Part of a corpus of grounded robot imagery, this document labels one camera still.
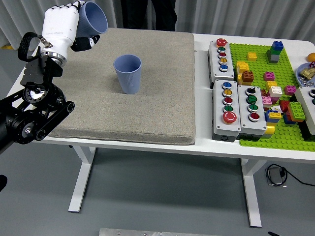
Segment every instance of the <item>person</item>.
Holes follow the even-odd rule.
[[[176,0],[151,0],[156,12],[156,29],[175,31]],[[147,11],[148,0],[121,0],[125,29],[141,29]]]

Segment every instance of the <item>blue button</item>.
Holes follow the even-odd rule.
[[[230,89],[230,88],[232,88],[232,84],[229,83],[229,82],[224,82],[224,83],[222,84],[222,88],[223,88],[223,89]]]
[[[222,72],[226,72],[228,70],[228,66],[227,65],[220,65],[220,71]]]

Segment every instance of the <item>gray floor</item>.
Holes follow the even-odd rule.
[[[0,50],[0,99],[24,63]],[[277,163],[315,183],[315,165]],[[14,144],[0,156],[1,236],[97,236],[100,228],[219,236],[315,235],[315,187],[254,177],[263,227],[250,228],[239,159],[98,149],[80,213],[67,212],[81,160],[68,146]]]

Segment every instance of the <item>robotic arm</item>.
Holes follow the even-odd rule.
[[[69,47],[84,51],[99,40],[99,35],[76,38],[79,10],[84,4],[76,1],[48,9],[42,35],[33,32],[24,35],[18,58],[27,62],[21,80],[25,88],[0,100],[0,154],[14,142],[27,144],[43,140],[74,110],[74,103],[66,102],[62,90],[52,80],[62,75]],[[36,55],[28,57],[33,38],[39,38],[44,47],[38,47]],[[13,107],[13,102],[19,99],[21,104]],[[27,110],[29,105],[34,109]]]

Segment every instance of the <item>button control box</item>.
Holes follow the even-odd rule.
[[[237,139],[257,141],[267,129],[260,88],[239,85],[237,90],[242,128]]]
[[[212,139],[234,142],[241,131],[237,84],[215,80],[212,95]]]
[[[208,65],[211,89],[213,89],[216,80],[234,80],[233,63],[229,43],[226,42],[224,39],[218,40],[219,41],[210,42],[208,51]]]
[[[305,122],[310,134],[315,135],[315,89],[312,87],[299,87],[294,96],[302,105]]]

